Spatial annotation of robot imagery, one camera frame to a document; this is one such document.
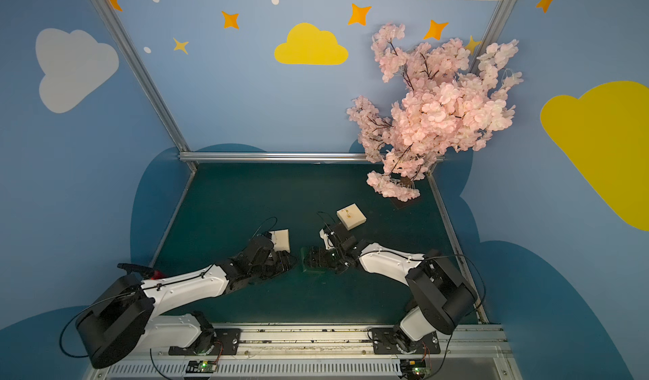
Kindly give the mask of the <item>white lift-off lid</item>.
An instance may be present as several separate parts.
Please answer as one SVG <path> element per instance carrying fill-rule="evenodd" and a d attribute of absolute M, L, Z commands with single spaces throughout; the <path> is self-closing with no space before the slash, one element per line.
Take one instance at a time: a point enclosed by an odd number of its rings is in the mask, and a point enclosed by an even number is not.
<path fill-rule="evenodd" d="M 290 253 L 289 230 L 270 231 L 270 240 L 273 243 L 274 252 Z"/>

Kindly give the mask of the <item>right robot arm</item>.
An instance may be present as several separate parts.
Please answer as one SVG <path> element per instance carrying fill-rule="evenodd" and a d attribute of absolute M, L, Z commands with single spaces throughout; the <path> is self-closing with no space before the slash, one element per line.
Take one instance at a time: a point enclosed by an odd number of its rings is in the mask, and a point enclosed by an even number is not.
<path fill-rule="evenodd" d="M 451 263 L 433 249 L 426 254 L 404 253 L 379 243 L 357 241 L 348 231 L 322 230 L 324 246 L 304 256 L 308 268 L 326 268 L 338 274 L 351 268 L 382 275 L 406 285 L 414 307 L 392 329 L 371 329 L 375 354 L 412 354 L 432 348 L 427 336 L 451 335 L 472 313 L 478 292 Z"/>

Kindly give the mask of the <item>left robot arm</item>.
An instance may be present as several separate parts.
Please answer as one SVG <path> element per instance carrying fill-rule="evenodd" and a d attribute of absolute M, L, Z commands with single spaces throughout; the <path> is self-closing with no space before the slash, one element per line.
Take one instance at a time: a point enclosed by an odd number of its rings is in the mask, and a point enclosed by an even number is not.
<path fill-rule="evenodd" d="M 155 348 L 166 348 L 174 356 L 232 355 L 236 344 L 221 338 L 202 312 L 169 312 L 283 275 L 296 263 L 289 248 L 272 234 L 262 234 L 235 257 L 191 273 L 157 280 L 129 273 L 79 314 L 75 328 L 95 369 Z"/>

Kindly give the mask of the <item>green jewelry box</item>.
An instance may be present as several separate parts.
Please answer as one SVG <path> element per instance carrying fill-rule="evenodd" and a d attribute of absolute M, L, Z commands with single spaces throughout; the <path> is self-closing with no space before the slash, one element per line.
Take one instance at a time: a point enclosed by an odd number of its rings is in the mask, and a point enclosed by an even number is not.
<path fill-rule="evenodd" d="M 320 274 L 329 268 L 322 259 L 323 249 L 317 246 L 301 249 L 302 271 L 306 274 Z"/>

